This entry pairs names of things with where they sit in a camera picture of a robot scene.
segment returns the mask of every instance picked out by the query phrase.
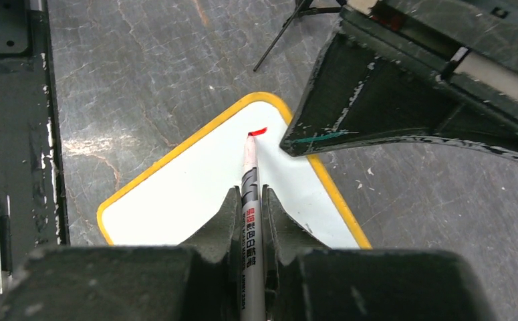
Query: tripod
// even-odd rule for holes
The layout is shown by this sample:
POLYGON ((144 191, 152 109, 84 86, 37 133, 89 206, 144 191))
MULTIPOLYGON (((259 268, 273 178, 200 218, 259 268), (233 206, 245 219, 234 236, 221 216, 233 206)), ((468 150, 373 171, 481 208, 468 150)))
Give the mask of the tripod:
POLYGON ((339 3, 339 7, 326 7, 326 8, 316 8, 310 7, 313 0, 296 0, 296 8, 292 15, 286 19, 285 23, 282 25, 281 31, 278 33, 276 38, 271 42, 271 45, 267 48, 267 51, 263 54, 257 65, 253 68, 253 71, 256 72, 261 64, 265 61, 265 58, 271 52, 277 41, 280 39, 284 31, 288 28, 290 23, 297 17, 303 17, 305 15, 320 15, 322 13, 339 13, 342 7, 346 4, 346 0, 336 0, 339 3))

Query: red object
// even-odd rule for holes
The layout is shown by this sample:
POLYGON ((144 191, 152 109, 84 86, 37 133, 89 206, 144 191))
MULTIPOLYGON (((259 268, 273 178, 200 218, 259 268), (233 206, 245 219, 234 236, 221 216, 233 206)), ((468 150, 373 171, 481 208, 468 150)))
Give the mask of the red object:
POLYGON ((249 132, 249 136, 259 136, 261 134, 264 134, 267 132, 267 128, 263 128, 263 129, 259 129, 259 130, 256 130, 254 132, 249 132))

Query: teal paint mark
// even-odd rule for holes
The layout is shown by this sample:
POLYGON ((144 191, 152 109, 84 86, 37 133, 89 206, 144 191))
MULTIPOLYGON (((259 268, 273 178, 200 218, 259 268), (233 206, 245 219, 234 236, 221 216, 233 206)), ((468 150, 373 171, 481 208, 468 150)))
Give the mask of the teal paint mark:
POLYGON ((339 136, 345 135, 345 134, 347 134, 347 132, 331 132, 329 134, 325 134, 325 135, 321 135, 321 136, 316 136, 316 137, 307 137, 307 138, 295 139, 295 140, 292 140, 290 143, 293 143, 293 142, 317 142, 319 140, 326 140, 326 139, 330 139, 330 138, 335 138, 335 137, 339 137, 339 136))

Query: white board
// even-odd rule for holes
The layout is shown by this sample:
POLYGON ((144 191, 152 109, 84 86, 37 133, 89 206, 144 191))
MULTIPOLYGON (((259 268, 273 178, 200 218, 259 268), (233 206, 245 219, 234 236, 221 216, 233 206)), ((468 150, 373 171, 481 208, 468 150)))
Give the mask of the white board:
POLYGON ((267 127, 257 137, 261 184, 326 245, 369 247, 317 157, 292 158, 279 148, 290 117, 272 94, 245 96, 100 206, 98 224, 108 243, 176 245, 190 237, 227 191, 240 186, 247 133, 267 127))

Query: tripod leg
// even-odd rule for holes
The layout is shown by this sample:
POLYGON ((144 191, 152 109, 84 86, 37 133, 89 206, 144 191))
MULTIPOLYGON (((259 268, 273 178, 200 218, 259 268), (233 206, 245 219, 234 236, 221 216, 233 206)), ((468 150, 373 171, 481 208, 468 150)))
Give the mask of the tripod leg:
POLYGON ((296 9, 294 10, 294 12, 292 13, 292 15, 290 16, 290 18, 288 18, 288 20, 284 23, 284 25, 282 26, 282 30, 278 33, 278 35, 276 36, 276 38, 273 40, 273 42, 271 42, 271 45, 267 48, 267 51, 265 51, 265 53, 263 54, 263 56, 261 57, 261 59, 259 60, 259 62, 257 62, 257 65, 253 68, 253 71, 256 72, 259 67, 261 66, 261 64, 265 61, 265 58, 267 57, 267 55, 269 54, 269 52, 271 52, 271 50, 273 49, 273 47, 275 46, 275 44, 277 43, 278 39, 280 39, 280 37, 282 36, 282 34, 284 33, 284 31, 286 31, 286 28, 288 28, 288 26, 290 25, 290 23, 292 22, 292 20, 294 20, 294 18, 296 18, 296 16, 298 15, 298 12, 300 12, 300 9, 304 6, 304 3, 306 3, 306 1, 310 1, 310 0, 302 0, 302 2, 300 3, 300 5, 297 5, 296 6, 296 9))

